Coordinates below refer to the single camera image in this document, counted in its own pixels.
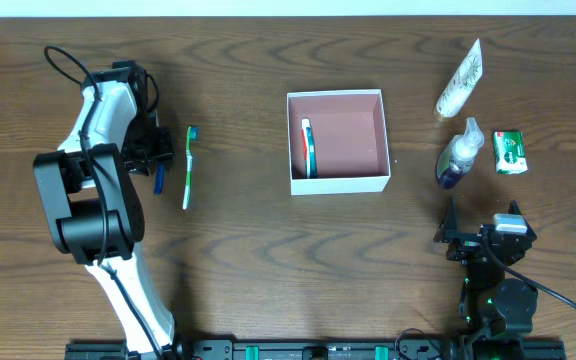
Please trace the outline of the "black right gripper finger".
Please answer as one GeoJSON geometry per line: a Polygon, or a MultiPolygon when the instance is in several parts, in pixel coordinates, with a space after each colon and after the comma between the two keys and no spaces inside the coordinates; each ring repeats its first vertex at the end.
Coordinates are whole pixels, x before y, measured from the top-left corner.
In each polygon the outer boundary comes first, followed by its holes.
{"type": "Polygon", "coordinates": [[[459,237],[457,207],[453,196],[449,198],[448,206],[440,222],[433,241],[435,243],[455,242],[459,237]]]}
{"type": "Polygon", "coordinates": [[[507,222],[509,226],[514,230],[529,230],[531,228],[528,220],[525,218],[522,210],[520,209],[518,203],[512,200],[509,204],[507,215],[509,219],[507,222]]]}

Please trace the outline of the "blue disposable razor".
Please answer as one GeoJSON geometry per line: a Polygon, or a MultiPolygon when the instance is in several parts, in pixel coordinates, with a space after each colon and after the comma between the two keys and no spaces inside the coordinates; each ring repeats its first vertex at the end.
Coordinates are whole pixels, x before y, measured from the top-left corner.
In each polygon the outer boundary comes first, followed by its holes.
{"type": "Polygon", "coordinates": [[[165,171],[166,171],[166,169],[165,169],[165,166],[163,164],[159,164],[157,166],[155,184],[154,184],[154,194],[155,195],[159,195],[163,191],[165,171]]]}

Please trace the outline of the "green white toothbrush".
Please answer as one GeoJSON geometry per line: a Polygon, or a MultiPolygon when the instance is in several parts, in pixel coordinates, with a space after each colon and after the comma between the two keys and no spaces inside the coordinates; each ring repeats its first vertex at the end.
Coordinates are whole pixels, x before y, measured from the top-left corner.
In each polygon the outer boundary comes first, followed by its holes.
{"type": "Polygon", "coordinates": [[[198,140],[198,128],[196,126],[189,126],[186,132],[186,176],[184,185],[184,195],[182,200],[182,209],[187,210],[190,204],[191,187],[192,187],[192,170],[193,170],[193,154],[191,150],[191,143],[198,140]]]}

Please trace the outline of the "white box pink interior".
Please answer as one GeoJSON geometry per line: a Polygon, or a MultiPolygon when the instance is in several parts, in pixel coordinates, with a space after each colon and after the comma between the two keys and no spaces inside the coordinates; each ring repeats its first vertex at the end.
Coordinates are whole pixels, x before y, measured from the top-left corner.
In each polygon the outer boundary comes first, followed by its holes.
{"type": "Polygon", "coordinates": [[[382,192],[391,178],[386,116],[379,89],[286,95],[290,193],[382,192]],[[311,121],[318,177],[308,179],[301,120],[311,121]]]}

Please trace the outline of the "small toothpaste tube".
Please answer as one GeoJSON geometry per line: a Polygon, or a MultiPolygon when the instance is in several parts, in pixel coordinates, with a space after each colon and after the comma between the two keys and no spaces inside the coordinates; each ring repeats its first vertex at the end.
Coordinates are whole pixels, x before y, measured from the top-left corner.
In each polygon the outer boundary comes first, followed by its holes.
{"type": "Polygon", "coordinates": [[[309,118],[301,120],[301,131],[303,138],[304,161],[306,167],[306,177],[308,179],[317,178],[318,170],[316,164],[316,150],[314,143],[314,133],[309,118]]]}

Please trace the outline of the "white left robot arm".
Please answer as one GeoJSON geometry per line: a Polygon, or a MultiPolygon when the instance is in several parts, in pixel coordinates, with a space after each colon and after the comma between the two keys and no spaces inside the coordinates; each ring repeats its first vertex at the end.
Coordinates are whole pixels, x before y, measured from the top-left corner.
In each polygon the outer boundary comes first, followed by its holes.
{"type": "Polygon", "coordinates": [[[71,346],[68,358],[172,359],[175,319],[159,297],[143,254],[145,216],[132,175],[155,176],[175,157],[160,125],[155,81],[134,61],[118,61],[81,83],[83,105],[56,151],[33,172],[55,247],[86,268],[105,292],[125,333],[119,347],[71,346]]]}

